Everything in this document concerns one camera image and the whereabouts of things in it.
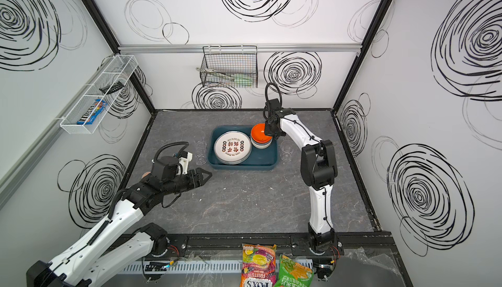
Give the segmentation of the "white plate red characters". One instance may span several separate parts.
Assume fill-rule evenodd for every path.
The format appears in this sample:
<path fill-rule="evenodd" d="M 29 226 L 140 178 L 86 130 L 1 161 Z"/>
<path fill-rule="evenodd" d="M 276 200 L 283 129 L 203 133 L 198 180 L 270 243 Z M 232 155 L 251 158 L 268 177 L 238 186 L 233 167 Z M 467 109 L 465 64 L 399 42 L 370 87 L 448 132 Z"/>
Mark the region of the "white plate red characters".
<path fill-rule="evenodd" d="M 251 155 L 252 143 L 248 135 L 241 131 L 227 131 L 215 141 L 213 151 L 219 162 L 237 165 Z"/>

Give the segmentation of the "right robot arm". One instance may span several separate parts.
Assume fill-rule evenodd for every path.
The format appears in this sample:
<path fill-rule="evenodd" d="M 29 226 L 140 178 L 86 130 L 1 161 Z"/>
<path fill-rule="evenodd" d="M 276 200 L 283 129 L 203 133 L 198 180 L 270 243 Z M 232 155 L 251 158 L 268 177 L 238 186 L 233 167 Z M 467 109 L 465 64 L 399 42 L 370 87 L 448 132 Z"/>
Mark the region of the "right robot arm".
<path fill-rule="evenodd" d="M 265 135 L 275 139 L 288 136 L 301 151 L 300 173 L 309 188 L 311 216 L 309 245 L 321 254 L 337 242 L 331 215 L 331 198 L 338 175 L 335 147 L 330 140 L 313 134 L 292 109 L 282 107 L 279 99 L 267 100 L 263 116 Z"/>

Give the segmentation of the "blue bowl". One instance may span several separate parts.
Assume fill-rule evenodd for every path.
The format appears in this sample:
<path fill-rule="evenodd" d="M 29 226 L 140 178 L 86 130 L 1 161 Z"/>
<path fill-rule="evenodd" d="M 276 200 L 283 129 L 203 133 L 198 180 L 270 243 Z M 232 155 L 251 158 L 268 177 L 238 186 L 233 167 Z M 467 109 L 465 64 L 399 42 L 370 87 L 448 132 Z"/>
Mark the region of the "blue bowl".
<path fill-rule="evenodd" d="M 267 142 L 263 142 L 263 143 L 262 143 L 262 142 L 259 142 L 259 141 L 255 141 L 253 138 L 251 138 L 251 143 L 252 143 L 253 145 L 271 145 L 271 144 L 272 144 L 272 142 L 273 142 L 272 140 L 269 140 L 269 141 L 267 141 Z"/>

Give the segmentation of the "orange bowl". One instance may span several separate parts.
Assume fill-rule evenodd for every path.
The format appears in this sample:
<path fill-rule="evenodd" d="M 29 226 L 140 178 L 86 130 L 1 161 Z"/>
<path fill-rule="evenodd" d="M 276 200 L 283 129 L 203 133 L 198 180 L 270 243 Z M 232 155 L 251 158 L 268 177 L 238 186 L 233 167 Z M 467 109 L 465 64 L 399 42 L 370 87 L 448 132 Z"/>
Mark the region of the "orange bowl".
<path fill-rule="evenodd" d="M 252 128 L 251 138 L 253 138 L 255 141 L 259 141 L 262 143 L 273 139 L 271 136 L 265 134 L 265 124 L 264 123 L 256 124 Z"/>

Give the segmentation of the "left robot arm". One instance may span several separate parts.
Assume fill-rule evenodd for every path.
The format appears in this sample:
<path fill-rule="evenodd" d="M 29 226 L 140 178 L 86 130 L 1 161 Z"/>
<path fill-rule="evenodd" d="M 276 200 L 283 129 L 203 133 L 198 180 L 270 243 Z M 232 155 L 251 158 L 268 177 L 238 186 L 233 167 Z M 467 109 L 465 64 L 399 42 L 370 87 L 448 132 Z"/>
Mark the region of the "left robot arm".
<path fill-rule="evenodd" d="M 86 235 L 50 262 L 38 261 L 26 273 L 27 286 L 102 286 L 129 264 L 151 254 L 162 257 L 175 250 L 167 232 L 150 223 L 134 231 L 125 243 L 112 245 L 167 195 L 204 186 L 213 174 L 189 169 L 187 158 L 172 156 L 155 161 L 150 173 L 130 188 L 120 190 L 108 213 Z"/>

